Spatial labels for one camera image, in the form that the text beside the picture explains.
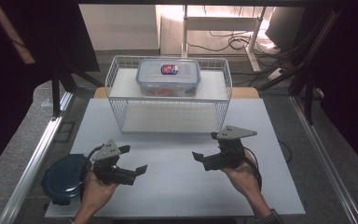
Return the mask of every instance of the cable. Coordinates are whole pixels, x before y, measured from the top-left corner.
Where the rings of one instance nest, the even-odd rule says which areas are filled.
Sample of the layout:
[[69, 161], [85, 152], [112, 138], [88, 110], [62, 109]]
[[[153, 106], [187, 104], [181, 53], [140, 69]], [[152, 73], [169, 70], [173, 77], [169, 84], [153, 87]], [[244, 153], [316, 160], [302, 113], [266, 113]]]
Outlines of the cable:
[[229, 14], [235, 14], [235, 11], [237, 10], [237, 7], [234, 7]]
[[240, 13], [238, 13], [238, 16], [241, 16], [242, 7], [240, 7]]
[[[258, 167], [257, 157], [255, 156], [254, 152], [251, 149], [249, 149], [248, 147], [239, 147], [239, 148], [235, 149], [235, 148], [231, 148], [231, 147], [220, 146], [220, 148], [227, 150], [227, 151], [231, 151], [232, 153], [240, 156], [240, 158], [253, 169], [253, 171], [255, 173], [255, 178], [257, 180], [258, 187], [261, 190], [263, 181], [262, 181], [262, 177], [261, 177], [260, 170]], [[244, 152], [245, 149], [248, 150], [249, 152], [251, 152], [255, 162], [252, 162], [249, 158], [246, 157], [246, 154]]]
[[322, 27], [323, 27], [323, 24], [324, 24], [323, 21], [325, 20], [327, 12], [328, 12], [328, 10], [326, 10], [326, 12], [321, 17], [321, 19], [316, 22], [313, 29], [308, 33], [308, 35], [306, 37], [304, 37], [304, 39], [302, 39], [301, 42], [298, 43], [298, 45], [293, 49], [290, 49], [286, 52], [279, 52], [276, 54], [268, 54], [268, 53], [264, 52], [263, 50], [261, 50], [258, 43], [257, 43], [257, 45], [260, 48], [260, 50], [263, 52], [263, 54], [267, 54], [267, 55], [270, 55], [270, 56], [273, 56], [276, 58], [281, 58], [281, 59], [293, 58], [293, 57], [299, 55], [300, 53], [302, 53], [306, 49], [306, 46], [312, 40], [312, 38], [314, 38], [317, 34], [319, 34], [320, 29], [322, 29]]
[[209, 31], [209, 34], [210, 34], [211, 36], [221, 36], [221, 37], [228, 37], [228, 36], [233, 36], [233, 35], [245, 35], [245, 34], [247, 34], [247, 33], [248, 33], [248, 32], [238, 32], [238, 33], [234, 34], [234, 31], [231, 31], [231, 35], [213, 35], [212, 32]]
[[281, 141], [281, 140], [279, 140], [279, 139], [278, 139], [278, 142], [279, 142], [280, 144], [284, 145], [284, 146], [287, 148], [287, 150], [289, 151], [289, 158], [286, 159], [286, 163], [289, 163], [289, 162], [292, 160], [292, 157], [293, 157], [292, 149], [291, 149], [289, 146], [287, 146], [283, 141]]
[[206, 49], [206, 50], [216, 51], [216, 52], [217, 52], [217, 51], [222, 51], [222, 50], [227, 49], [227, 48], [229, 47], [229, 45], [227, 45], [227, 46], [225, 46], [225, 47], [222, 48], [222, 49], [208, 49], [208, 48], [205, 48], [205, 47], [203, 47], [203, 46], [189, 44], [188, 42], [187, 42], [187, 44], [188, 44], [189, 46], [191, 46], [191, 47], [194, 47], [194, 48]]
[[233, 86], [239, 86], [240, 84], [243, 84], [243, 83], [246, 83], [246, 82], [251, 82], [251, 80], [245, 80], [245, 81], [242, 81], [242, 82], [237, 82], [237, 83], [232, 83]]
[[271, 66], [263, 71], [263, 73], [260, 73], [257, 77], [254, 78], [249, 84], [248, 87], [256, 87], [259, 80], [268, 77], [272, 71], [277, 69], [279, 64], [277, 63], [275, 66]]
[[245, 76], [257, 76], [256, 73], [231, 73], [232, 76], [239, 76], [239, 75], [245, 75]]
[[[239, 48], [236, 48], [234, 46], [232, 46], [232, 43], [234, 42], [241, 42], [242, 46]], [[249, 45], [249, 41], [243, 38], [237, 38], [235, 36], [232, 36], [229, 40], [228, 40], [228, 44], [231, 46], [232, 49], [245, 49], [248, 45]]]
[[87, 165], [89, 164], [90, 158], [92, 156], [92, 154], [94, 154], [96, 151], [100, 150], [104, 145], [101, 145], [100, 147], [96, 147], [94, 148], [91, 153], [88, 155], [83, 167], [82, 167], [82, 172], [80, 174], [80, 179], [79, 179], [79, 187], [80, 187], [80, 201], [83, 199], [83, 193], [84, 193], [84, 188], [85, 188], [85, 180], [86, 180], [86, 173], [91, 172], [91, 171], [87, 171]]
[[[271, 64], [267, 64], [267, 63], [263, 63], [263, 62], [261, 61], [261, 59], [263, 59], [263, 58], [275, 58], [275, 59], [277, 59], [277, 60], [276, 60], [275, 62], [271, 63]], [[263, 64], [263, 65], [266, 66], [266, 67], [275, 66], [275, 65], [277, 65], [277, 63], [280, 63], [281, 60], [282, 60], [281, 58], [276, 58], [276, 57], [273, 57], [273, 56], [270, 56], [270, 55], [260, 55], [259, 57], [257, 57], [257, 61], [258, 61], [259, 63]]]

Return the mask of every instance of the wrist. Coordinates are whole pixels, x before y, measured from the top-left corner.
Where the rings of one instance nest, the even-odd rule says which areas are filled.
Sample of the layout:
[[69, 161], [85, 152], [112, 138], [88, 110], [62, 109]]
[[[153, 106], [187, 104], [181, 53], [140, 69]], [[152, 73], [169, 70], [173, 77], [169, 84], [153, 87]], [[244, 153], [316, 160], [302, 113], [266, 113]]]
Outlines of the wrist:
[[251, 194], [247, 196], [246, 199], [251, 205], [256, 218], [264, 218], [272, 214], [269, 205], [266, 203], [263, 195], [260, 192]]
[[93, 209], [88, 209], [82, 205], [74, 218], [74, 222], [75, 224], [87, 224], [91, 221], [94, 214], [95, 211]]

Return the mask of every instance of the metal rail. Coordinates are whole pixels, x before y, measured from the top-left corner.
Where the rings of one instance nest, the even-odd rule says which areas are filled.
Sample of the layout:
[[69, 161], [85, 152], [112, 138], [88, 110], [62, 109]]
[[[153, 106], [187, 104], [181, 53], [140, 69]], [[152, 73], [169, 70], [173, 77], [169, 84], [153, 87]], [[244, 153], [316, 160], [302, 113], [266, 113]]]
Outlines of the metal rail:
[[299, 102], [298, 97], [290, 96], [290, 100], [300, 118], [302, 125], [304, 126], [304, 130], [306, 131], [313, 148], [316, 151], [316, 154], [319, 157], [319, 160], [327, 174], [327, 177], [330, 180], [331, 185], [333, 186], [334, 191], [336, 192], [339, 201], [342, 204], [342, 207], [345, 210], [345, 213], [348, 216], [348, 219], [353, 224], [358, 224], [358, 208], [353, 201], [351, 194], [348, 189], [345, 187], [344, 182], [338, 174], [336, 167], [330, 159], [326, 149], [324, 148], [324, 144], [322, 143], [319, 135], [317, 134], [315, 128], [312, 125], [307, 123], [307, 119], [303, 115], [303, 106]]
[[61, 114], [56, 119], [52, 119], [48, 123], [48, 127], [37, 144], [32, 158], [28, 162], [28, 165], [22, 173], [19, 183], [11, 194], [4, 211], [0, 216], [0, 224], [13, 223], [16, 219], [17, 214], [21, 209], [22, 203], [24, 202], [25, 197], [27, 196], [28, 191], [34, 182], [34, 178], [36, 177], [37, 172], [39, 171], [42, 161], [48, 152], [48, 147], [52, 142], [53, 136], [57, 132], [58, 127], [62, 122], [62, 116], [68, 107], [72, 96], [73, 94], [69, 92], [66, 92], [63, 95], [61, 99]]

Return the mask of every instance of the wire basket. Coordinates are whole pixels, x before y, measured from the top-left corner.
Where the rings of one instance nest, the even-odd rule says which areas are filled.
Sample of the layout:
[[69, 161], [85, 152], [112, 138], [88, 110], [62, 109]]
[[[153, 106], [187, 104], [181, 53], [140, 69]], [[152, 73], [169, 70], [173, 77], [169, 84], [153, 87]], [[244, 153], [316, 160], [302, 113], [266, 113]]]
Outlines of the wire basket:
[[201, 82], [192, 97], [143, 96], [136, 82], [141, 60], [174, 57], [116, 56], [105, 81], [106, 94], [122, 132], [220, 132], [232, 93], [226, 59], [187, 58], [200, 65]]

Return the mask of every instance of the hand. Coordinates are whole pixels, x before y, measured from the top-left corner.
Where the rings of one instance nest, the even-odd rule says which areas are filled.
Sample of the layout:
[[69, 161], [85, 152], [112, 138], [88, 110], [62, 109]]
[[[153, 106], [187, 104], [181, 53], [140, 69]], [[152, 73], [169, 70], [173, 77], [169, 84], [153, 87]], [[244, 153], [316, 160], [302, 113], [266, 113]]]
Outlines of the hand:
[[[251, 153], [247, 149], [244, 152], [246, 157], [255, 163]], [[228, 176], [234, 188], [246, 197], [256, 218], [268, 217], [272, 214], [258, 187], [255, 172], [248, 163], [243, 161], [237, 168], [225, 168], [222, 171]]]
[[89, 223], [98, 210], [112, 198], [118, 184], [104, 185], [93, 172], [86, 178], [82, 204], [75, 216], [76, 224]]

